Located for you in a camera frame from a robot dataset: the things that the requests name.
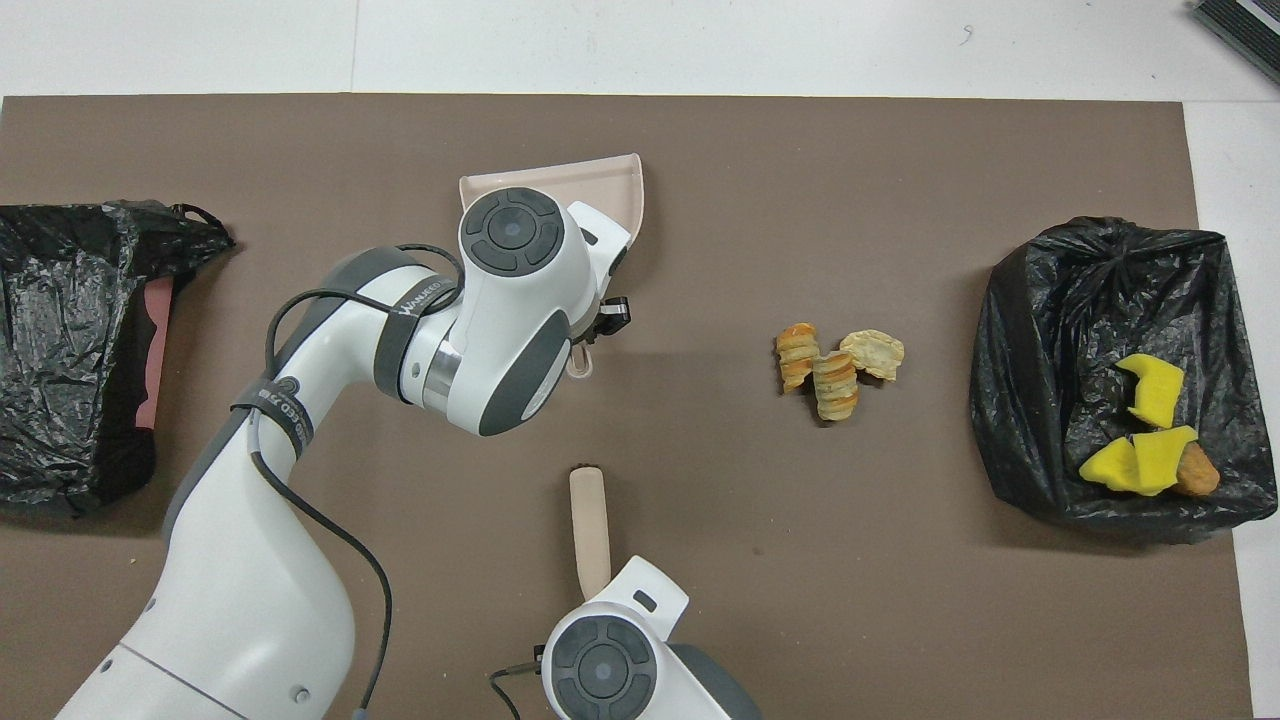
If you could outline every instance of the food scrap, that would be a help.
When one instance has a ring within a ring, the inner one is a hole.
[[[859,370],[882,380],[897,380],[897,368],[906,357],[906,348],[897,338],[879,331],[858,331],[840,341],[840,348],[854,356]]]
[[[818,396],[818,416],[846,420],[858,406],[858,369],[846,350],[820,355],[813,361],[813,387]]]
[[[818,347],[818,331],[809,323],[796,323],[782,331],[774,345],[782,392],[803,386],[812,374],[818,416],[831,421],[847,420],[854,414],[859,370],[893,382],[906,356],[901,341],[879,331],[849,333],[840,350],[823,355]]]
[[[818,356],[818,332],[809,323],[796,323],[778,333],[778,372],[782,374],[782,392],[804,384]]]
[[[1221,479],[1222,475],[1210,461],[1204,448],[1198,442],[1187,443],[1187,450],[1183,450],[1183,457],[1178,462],[1178,483],[1174,484],[1174,492],[1204,497],[1217,489]]]

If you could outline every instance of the circular button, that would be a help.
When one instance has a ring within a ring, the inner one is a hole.
[[[489,218],[489,240],[498,247],[516,250],[529,245],[538,232],[538,219],[524,208],[507,206]]]
[[[627,660],[613,647],[598,644],[579,662],[577,679],[594,697],[613,697],[627,684]]]

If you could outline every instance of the gray joint cap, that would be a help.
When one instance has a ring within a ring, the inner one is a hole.
[[[462,217],[460,245],[486,272],[518,278],[556,258],[564,245],[564,219],[556,201],[536,190],[495,190]]]

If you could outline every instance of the black cable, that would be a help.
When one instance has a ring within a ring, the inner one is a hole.
[[[493,692],[498,693],[498,697],[502,698],[502,702],[507,703],[507,708],[511,710],[511,716],[515,717],[516,720],[520,720],[520,711],[516,710],[516,703],[511,702],[511,697],[508,697],[507,693],[498,687],[498,678],[536,673],[539,667],[541,667],[541,662],[522,662],[520,665],[512,665],[511,667],[503,667],[502,670],[498,670],[492,675],[489,675],[489,687],[493,688]]]
[[[458,277],[458,286],[453,288],[453,292],[448,292],[445,295],[442,295],[439,299],[436,299],[435,302],[433,302],[430,306],[428,306],[426,313],[425,313],[426,315],[430,315],[431,313],[435,313],[438,310],[443,310],[444,307],[448,307],[449,304],[452,304],[454,300],[457,300],[462,295],[462,287],[466,284],[466,281],[467,281],[466,275],[467,274],[462,269],[462,263],[458,261],[458,259],[454,258],[452,252],[449,252],[448,250],[444,250],[443,247],[436,247],[434,245],[422,245],[422,243],[397,245],[396,250],[399,250],[399,251],[421,250],[422,252],[433,252],[435,255],[439,255],[440,258],[444,258],[445,260],[449,261],[451,265],[453,265],[453,273]]]
[[[351,292],[349,290],[337,290],[332,287],[317,287],[308,290],[306,292],[300,292],[287,300],[280,309],[275,311],[275,316],[266,325],[266,377],[274,379],[275,375],[280,374],[280,361],[275,356],[275,333],[280,327],[280,320],[284,315],[293,310],[303,300],[311,300],[312,297],[340,297],[342,300],[351,300],[352,302],[360,302],[361,305],[367,305],[375,310],[381,310],[383,313],[390,313],[392,306],[385,302],[379,302],[372,297],[365,297]]]
[[[392,583],[387,578],[383,565],[378,562],[376,557],[374,557],[374,553],[365,547],[362,542],[356,539],[356,536],[352,536],[343,529],[342,525],[326,518],[324,512],[312,507],[311,503],[302,500],[302,496],[293,492],[289,486],[284,484],[284,482],[280,480],[280,478],[276,477],[276,474],[273,473],[266,465],[266,460],[262,459],[262,452],[260,450],[251,452],[250,457],[253,460],[253,466],[257,468],[259,474],[262,475],[262,479],[265,479],[268,484],[275,489],[275,492],[280,493],[284,500],[292,502],[293,506],[306,514],[307,518],[311,518],[319,523],[320,527],[338,536],[343,542],[358,552],[360,556],[369,562],[369,566],[374,569],[374,574],[378,575],[378,582],[383,585],[383,641],[378,647],[378,661],[374,662],[374,673],[370,675],[369,685],[365,687],[365,696],[360,701],[360,708],[366,710],[369,707],[369,701],[374,697],[374,687],[378,684],[378,675],[383,671],[383,661],[387,659],[387,643],[392,634]]]

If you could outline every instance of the wooden handle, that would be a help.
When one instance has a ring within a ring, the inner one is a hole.
[[[591,600],[613,579],[609,565],[609,519],[604,507],[604,473],[577,468],[568,474],[573,509],[573,555],[582,600]]]

